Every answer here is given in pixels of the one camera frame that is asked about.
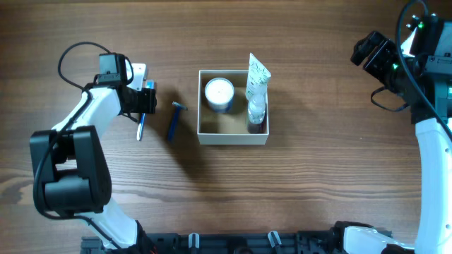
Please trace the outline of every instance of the black cable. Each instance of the black cable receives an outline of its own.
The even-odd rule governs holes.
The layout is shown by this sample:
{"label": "black cable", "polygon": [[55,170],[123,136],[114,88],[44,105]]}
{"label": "black cable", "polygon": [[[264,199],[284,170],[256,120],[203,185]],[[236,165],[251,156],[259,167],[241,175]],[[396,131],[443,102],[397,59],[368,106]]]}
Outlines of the black cable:
{"label": "black cable", "polygon": [[128,61],[129,65],[130,65],[130,70],[132,72],[132,78],[127,80],[127,85],[128,85],[128,84],[132,83],[133,78],[134,78],[133,67],[132,67],[132,62],[130,62],[129,58],[127,56],[125,56],[124,58]]}
{"label": "black cable", "polygon": [[74,45],[70,46],[69,48],[67,48],[67,49],[63,52],[63,54],[61,55],[61,57],[59,58],[59,61],[58,61],[58,75],[59,75],[60,78],[62,78],[64,81],[66,81],[66,82],[68,82],[69,84],[71,84],[71,85],[77,87],[77,88],[80,89],[80,90],[83,90],[83,86],[77,85],[76,83],[70,81],[70,80],[67,79],[67,78],[63,75],[63,73],[61,72],[61,64],[63,63],[63,59],[64,59],[64,57],[66,56],[66,54],[67,54],[69,51],[71,51],[71,49],[73,49],[73,48],[75,48],[75,47],[77,47],[77,46],[80,46],[80,45],[93,45],[93,46],[96,46],[96,47],[99,47],[99,48],[105,50],[107,53],[111,53],[111,52],[110,52],[110,50],[108,50],[106,47],[104,47],[104,46],[102,46],[102,45],[100,45],[100,44],[97,44],[97,43],[95,43],[95,42],[79,42],[79,43],[75,43]]}
{"label": "black cable", "polygon": [[412,71],[412,73],[415,75],[416,74],[416,64],[419,62],[419,60],[422,58],[422,57],[426,57],[426,56],[429,56],[429,54],[428,53],[426,53],[426,52],[422,52],[422,53],[419,53],[417,56],[415,56],[415,58],[413,59],[413,61],[412,61],[412,65],[411,65],[411,71]]}
{"label": "black cable", "polygon": [[109,241],[116,249],[122,250],[121,246],[119,246],[111,237],[109,237],[103,230],[101,230],[101,228],[98,225],[96,225],[96,223],[94,223],[94,221],[91,218],[86,217],[86,216],[81,216],[81,215],[68,216],[68,217],[54,216],[54,215],[46,213],[44,211],[44,208],[39,206],[39,202],[38,202],[38,187],[39,187],[39,184],[40,184],[42,168],[44,166],[45,161],[47,160],[48,156],[50,155],[50,152],[53,150],[53,147],[56,145],[58,139],[60,139],[63,136],[64,131],[67,130],[67,128],[69,128],[70,126],[72,126],[75,123],[77,118],[86,110],[88,105],[93,100],[93,95],[91,94],[89,89],[96,83],[98,75],[96,75],[94,77],[94,80],[93,80],[92,84],[87,84],[85,87],[82,87],[81,85],[77,85],[76,83],[68,80],[61,73],[61,63],[63,62],[63,58],[66,56],[66,54],[71,49],[73,49],[74,47],[77,47],[79,45],[82,45],[82,44],[94,45],[94,46],[97,46],[97,47],[99,47],[101,49],[104,49],[107,53],[110,53],[110,51],[108,49],[106,49],[105,47],[103,47],[102,45],[99,45],[97,43],[94,43],[94,42],[79,42],[79,43],[75,43],[74,45],[70,46],[61,55],[60,60],[58,62],[58,74],[59,74],[59,76],[63,80],[68,82],[69,84],[71,84],[71,85],[73,85],[73,86],[75,86],[77,88],[80,88],[82,90],[82,92],[86,92],[87,98],[86,98],[85,103],[83,103],[83,105],[80,107],[80,109],[78,109],[76,111],[76,113],[68,120],[68,122],[63,126],[63,128],[61,128],[61,130],[58,132],[58,134],[52,139],[52,141],[49,144],[49,147],[46,149],[42,159],[40,160],[40,163],[37,165],[36,172],[35,172],[35,180],[33,182],[33,201],[35,203],[36,210],[42,216],[44,216],[44,217],[46,217],[48,219],[53,219],[53,220],[81,219],[81,220],[85,221],[88,224],[88,226],[92,226],[95,230],[97,230],[97,232],[99,232],[99,234],[102,237],[104,237],[107,241]]}
{"label": "black cable", "polygon": [[370,94],[370,102],[372,102],[373,105],[378,106],[378,107],[380,107],[380,108],[382,108],[382,109],[385,109],[385,110],[387,110],[387,111],[391,111],[391,112],[400,112],[400,111],[406,109],[406,108],[409,106],[408,103],[405,103],[404,105],[398,107],[397,109],[389,109],[389,108],[387,108],[387,107],[385,107],[385,106],[379,104],[378,102],[375,101],[374,96],[375,96],[376,94],[380,93],[380,92],[383,92],[384,90],[387,90],[387,89],[386,89],[386,87],[383,86],[383,87],[380,87],[380,88],[378,88],[377,90],[373,91],[373,92]]}
{"label": "black cable", "polygon": [[402,11],[400,12],[400,15],[398,16],[397,26],[395,27],[395,43],[397,46],[397,53],[398,53],[398,59],[400,63],[402,64],[403,70],[406,72],[406,75],[410,82],[412,83],[412,86],[416,90],[417,95],[421,98],[421,100],[424,102],[425,106],[427,106],[428,110],[430,110],[431,113],[435,116],[436,120],[439,122],[439,124],[443,127],[444,131],[446,132],[447,136],[450,140],[452,140],[452,132],[451,129],[447,126],[446,122],[441,119],[441,117],[438,115],[438,112],[436,112],[436,109],[432,106],[432,104],[429,102],[429,100],[425,97],[424,93],[421,91],[419,85],[417,84],[415,78],[410,72],[410,69],[408,68],[408,65],[405,61],[405,58],[403,57],[402,53],[402,40],[401,40],[401,32],[402,32],[402,23],[403,23],[403,17],[405,16],[405,13],[407,10],[416,3],[421,3],[424,6],[424,16],[429,15],[429,8],[425,1],[423,0],[412,0],[408,4],[403,7]]}

